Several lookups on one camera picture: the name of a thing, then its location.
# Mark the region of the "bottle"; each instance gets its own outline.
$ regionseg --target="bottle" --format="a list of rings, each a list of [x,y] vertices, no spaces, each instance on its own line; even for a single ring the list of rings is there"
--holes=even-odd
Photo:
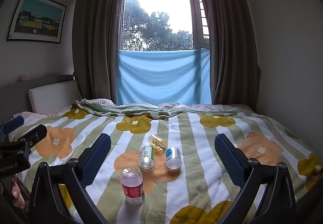
[[[152,170],[154,167],[154,150],[151,146],[143,146],[140,149],[138,165],[142,171]]]
[[[148,143],[157,151],[162,151],[166,149],[167,141],[163,140],[156,134],[152,134],[148,138]]]
[[[145,200],[143,174],[139,168],[128,166],[122,169],[120,181],[126,201],[130,204],[141,204]]]
[[[177,169],[181,166],[180,150],[170,147],[166,150],[166,166],[170,169]]]

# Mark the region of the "blue label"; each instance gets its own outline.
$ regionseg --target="blue label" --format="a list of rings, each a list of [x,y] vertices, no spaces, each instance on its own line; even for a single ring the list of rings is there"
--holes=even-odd
[[[171,155],[172,155],[172,150],[169,148],[166,151],[166,157],[171,156]]]

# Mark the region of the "blue cloth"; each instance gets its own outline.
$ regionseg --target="blue cloth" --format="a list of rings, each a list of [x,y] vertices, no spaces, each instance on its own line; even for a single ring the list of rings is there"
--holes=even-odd
[[[211,104],[210,51],[119,51],[117,104]]]

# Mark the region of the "framed picture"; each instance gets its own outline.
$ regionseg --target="framed picture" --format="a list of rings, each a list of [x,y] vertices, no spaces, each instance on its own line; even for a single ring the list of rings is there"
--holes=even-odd
[[[66,6],[51,0],[20,0],[8,41],[60,43]]]

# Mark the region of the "red label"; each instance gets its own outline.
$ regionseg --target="red label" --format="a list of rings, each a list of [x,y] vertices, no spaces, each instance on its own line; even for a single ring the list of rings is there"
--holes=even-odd
[[[122,184],[122,188],[123,188],[124,194],[127,197],[132,198],[132,199],[137,199],[142,196],[143,183],[141,183],[141,185],[135,186],[135,187],[128,187],[128,186],[125,186],[124,184]]]

